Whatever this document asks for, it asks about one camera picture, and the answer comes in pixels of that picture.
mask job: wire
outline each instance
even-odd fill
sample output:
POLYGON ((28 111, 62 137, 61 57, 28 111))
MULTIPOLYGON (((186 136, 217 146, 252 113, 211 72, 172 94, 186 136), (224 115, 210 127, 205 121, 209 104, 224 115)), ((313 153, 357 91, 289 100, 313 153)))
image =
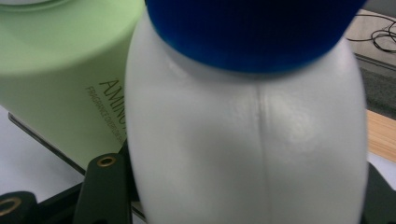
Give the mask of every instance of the wire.
POLYGON ((380 49, 382 51, 388 52, 388 53, 396 53, 396 49, 385 49, 385 48, 381 47, 378 44, 378 42, 377 42, 378 39, 387 37, 387 38, 390 38, 396 45, 396 33, 391 31, 391 28, 396 24, 395 20, 392 20, 392 19, 390 19, 388 17, 384 17, 384 16, 368 15, 368 14, 358 14, 356 16, 378 17, 378 18, 381 18, 381 19, 385 19, 387 21, 391 21, 392 24, 382 28, 381 30, 376 30, 376 31, 372 32, 371 38, 369 38, 369 39, 350 39, 350 38, 347 38, 347 40, 354 41, 354 42, 373 41, 373 44, 374 44, 374 46, 376 48, 378 48, 378 49, 380 49))

